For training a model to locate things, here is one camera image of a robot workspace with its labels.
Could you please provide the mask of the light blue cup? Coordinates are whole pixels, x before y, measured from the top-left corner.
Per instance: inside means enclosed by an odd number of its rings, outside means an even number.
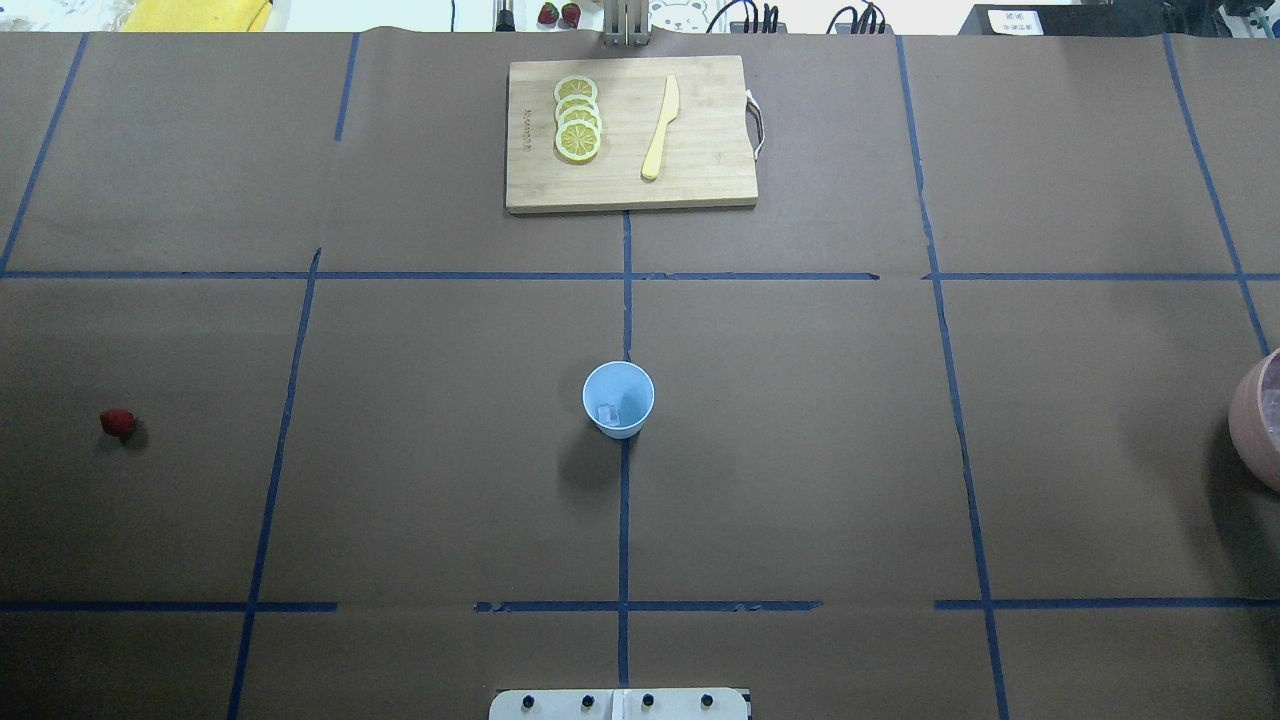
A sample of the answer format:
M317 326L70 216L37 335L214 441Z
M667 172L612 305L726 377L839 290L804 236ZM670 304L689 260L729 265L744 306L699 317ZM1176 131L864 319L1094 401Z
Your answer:
M593 369L582 384L582 409L596 429L612 439L634 438L655 405L655 386L639 365L627 361L604 363ZM613 404L620 410L620 425L604 427L595 419L599 405Z

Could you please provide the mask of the pink bowl with ice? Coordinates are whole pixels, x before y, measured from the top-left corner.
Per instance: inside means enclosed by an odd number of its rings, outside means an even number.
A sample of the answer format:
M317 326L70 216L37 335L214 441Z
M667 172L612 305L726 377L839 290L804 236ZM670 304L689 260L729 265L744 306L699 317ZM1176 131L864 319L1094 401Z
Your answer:
M1231 445L1251 474L1279 492L1279 351L1258 360L1242 378L1228 410Z

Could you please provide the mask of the wooden cutting board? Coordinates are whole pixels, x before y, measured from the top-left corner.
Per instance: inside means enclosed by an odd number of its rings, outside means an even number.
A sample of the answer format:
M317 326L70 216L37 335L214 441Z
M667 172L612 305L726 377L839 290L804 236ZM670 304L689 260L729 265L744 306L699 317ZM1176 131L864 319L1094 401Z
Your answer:
M554 87L586 76L598 87L603 138L591 161L556 151ZM678 79L678 118L663 167L640 168L667 76ZM686 208L751 208L759 199L756 152L748 133L740 55L515 61L508 73L506 208L515 215Z

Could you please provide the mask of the lemon slice four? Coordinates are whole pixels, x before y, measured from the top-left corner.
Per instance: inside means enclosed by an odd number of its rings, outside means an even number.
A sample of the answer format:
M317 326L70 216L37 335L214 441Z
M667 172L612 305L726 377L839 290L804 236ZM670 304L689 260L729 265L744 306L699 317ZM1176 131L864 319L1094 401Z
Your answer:
M573 123L556 129L554 146L566 161L584 164L596 158L602 147L602 132L585 123Z

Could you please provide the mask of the yellow plastic knife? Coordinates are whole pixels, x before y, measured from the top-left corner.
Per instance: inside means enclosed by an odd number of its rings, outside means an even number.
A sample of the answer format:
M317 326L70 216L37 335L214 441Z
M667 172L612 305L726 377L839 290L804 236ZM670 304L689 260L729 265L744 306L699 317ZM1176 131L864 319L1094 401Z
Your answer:
M678 79L675 76L667 76L655 128L640 168L640 177L645 182L657 181L660 176L668 129L678 118L680 104L681 92Z

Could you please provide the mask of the lemon slice three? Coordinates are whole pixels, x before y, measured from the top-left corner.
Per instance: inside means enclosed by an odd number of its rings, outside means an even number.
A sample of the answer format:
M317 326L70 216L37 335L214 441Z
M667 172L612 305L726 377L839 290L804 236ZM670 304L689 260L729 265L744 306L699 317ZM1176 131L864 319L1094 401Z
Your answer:
M602 117L599 111L589 106L573 106L568 110L561 113L557 118L557 127L564 128L573 123L585 123L593 127L596 132L603 131Z

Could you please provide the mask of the lemon slice two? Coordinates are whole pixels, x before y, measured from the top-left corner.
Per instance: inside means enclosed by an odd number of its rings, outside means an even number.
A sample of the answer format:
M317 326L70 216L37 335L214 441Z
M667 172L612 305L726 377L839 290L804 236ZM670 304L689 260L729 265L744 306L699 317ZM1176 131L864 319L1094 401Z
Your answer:
M602 115L599 106L591 97L575 94L562 99L557 104L556 118L558 124L564 124L571 120L590 120L599 123Z

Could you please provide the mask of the lemon slice one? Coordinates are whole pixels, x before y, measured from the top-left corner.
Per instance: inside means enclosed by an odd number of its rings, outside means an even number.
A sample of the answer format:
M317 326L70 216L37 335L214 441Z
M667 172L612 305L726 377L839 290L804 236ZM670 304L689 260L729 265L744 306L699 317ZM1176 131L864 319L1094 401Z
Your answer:
M566 76L557 82L553 94L558 104L572 97L585 97L595 102L599 91L596 83L586 76Z

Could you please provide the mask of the white pillar with base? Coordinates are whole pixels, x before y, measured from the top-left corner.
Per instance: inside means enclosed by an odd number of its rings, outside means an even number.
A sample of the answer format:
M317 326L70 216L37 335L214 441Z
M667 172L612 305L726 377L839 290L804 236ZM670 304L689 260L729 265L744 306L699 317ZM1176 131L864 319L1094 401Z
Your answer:
M489 719L751 719L748 691L731 687L508 689Z

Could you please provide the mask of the strawberry on tray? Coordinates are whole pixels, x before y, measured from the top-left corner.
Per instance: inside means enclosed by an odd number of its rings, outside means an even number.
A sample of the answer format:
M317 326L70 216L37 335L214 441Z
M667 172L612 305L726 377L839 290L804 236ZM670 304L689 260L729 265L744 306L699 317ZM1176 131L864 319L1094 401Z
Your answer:
M566 29L579 28L582 10L577 3L564 3L559 8L559 26Z
M557 27L561 19L559 8L552 1L544 1L538 12L536 23L544 28Z

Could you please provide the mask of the red strawberry on table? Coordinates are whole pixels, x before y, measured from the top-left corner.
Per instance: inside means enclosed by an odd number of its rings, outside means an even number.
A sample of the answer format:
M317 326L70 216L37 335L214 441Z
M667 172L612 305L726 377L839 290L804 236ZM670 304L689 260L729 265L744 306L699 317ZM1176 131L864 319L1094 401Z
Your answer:
M102 433L127 442L138 428L138 420L133 413L125 409L109 409L99 414Z

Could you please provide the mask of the yellow cloth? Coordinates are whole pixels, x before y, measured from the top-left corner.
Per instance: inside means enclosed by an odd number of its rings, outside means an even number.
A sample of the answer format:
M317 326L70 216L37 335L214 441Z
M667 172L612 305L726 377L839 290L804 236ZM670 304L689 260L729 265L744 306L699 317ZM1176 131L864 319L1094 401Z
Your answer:
M239 33L265 28L274 1L137 1L122 31Z

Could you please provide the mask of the aluminium frame post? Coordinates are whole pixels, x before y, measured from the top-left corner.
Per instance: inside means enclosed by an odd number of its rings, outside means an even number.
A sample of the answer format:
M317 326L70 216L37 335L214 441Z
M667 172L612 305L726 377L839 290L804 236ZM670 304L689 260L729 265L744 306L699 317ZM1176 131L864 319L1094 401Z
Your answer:
M641 47L652 38L649 1L602 1L602 42L613 47Z

